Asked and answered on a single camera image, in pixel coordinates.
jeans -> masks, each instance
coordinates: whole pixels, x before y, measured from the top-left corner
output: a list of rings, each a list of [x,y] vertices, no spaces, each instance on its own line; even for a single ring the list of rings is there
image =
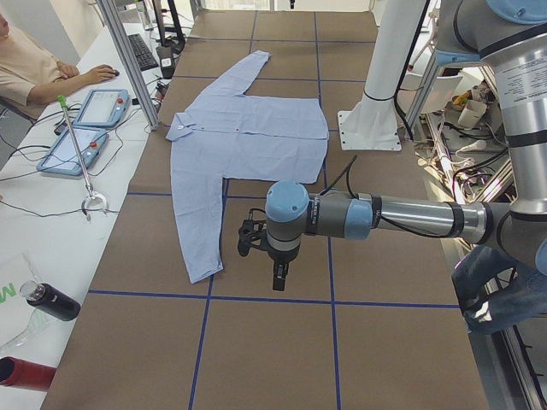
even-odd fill
[[[479,295],[483,285],[510,268],[516,268],[517,277],[506,288]],[[547,276],[486,246],[477,246],[456,265],[452,281],[461,305],[479,298],[470,307],[462,306],[470,331],[491,334],[547,312]]]

hand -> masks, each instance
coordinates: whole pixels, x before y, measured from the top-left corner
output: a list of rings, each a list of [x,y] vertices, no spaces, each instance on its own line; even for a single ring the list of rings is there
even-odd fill
[[[76,66],[71,66],[70,64],[66,64],[62,61],[57,62],[57,68],[59,68],[63,79],[70,79],[79,74],[78,68]]]
[[[103,64],[96,66],[84,74],[89,84],[98,84],[109,79],[113,79],[116,76],[116,71],[111,67]]]

red cylinder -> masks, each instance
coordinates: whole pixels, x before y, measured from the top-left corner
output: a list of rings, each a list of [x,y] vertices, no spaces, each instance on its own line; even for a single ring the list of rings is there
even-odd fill
[[[0,359],[0,386],[48,391],[55,371],[54,367],[7,356]]]

bottle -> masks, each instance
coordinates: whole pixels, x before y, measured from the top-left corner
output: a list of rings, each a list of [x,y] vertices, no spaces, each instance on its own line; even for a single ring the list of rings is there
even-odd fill
[[[150,19],[144,0],[135,0],[135,6],[137,7],[138,18],[143,23],[143,29],[146,31],[152,30],[154,26],[152,25],[152,20]]]
[[[60,320],[69,321],[78,316],[79,303],[50,284],[37,284],[29,280],[21,286],[19,294],[29,305]]]

black keyboard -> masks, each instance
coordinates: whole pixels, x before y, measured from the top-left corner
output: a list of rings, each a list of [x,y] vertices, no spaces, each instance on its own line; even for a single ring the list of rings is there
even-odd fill
[[[151,68],[158,67],[154,55],[150,49],[146,46],[143,38],[140,34],[129,34],[129,44],[133,50],[133,54],[137,57],[138,67],[140,71],[150,70]]]

